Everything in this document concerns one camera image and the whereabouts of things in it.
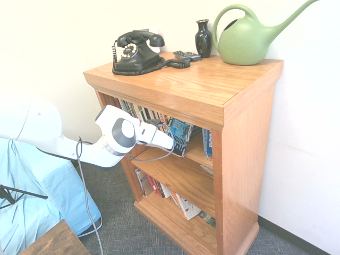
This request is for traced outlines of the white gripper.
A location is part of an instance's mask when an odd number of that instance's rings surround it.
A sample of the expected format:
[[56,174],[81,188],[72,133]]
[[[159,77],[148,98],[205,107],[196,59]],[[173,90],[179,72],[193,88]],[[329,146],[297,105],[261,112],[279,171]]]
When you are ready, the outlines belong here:
[[158,130],[152,124],[141,123],[136,130],[136,143],[139,145],[147,145],[160,147],[165,149],[173,148],[173,138],[168,134]]

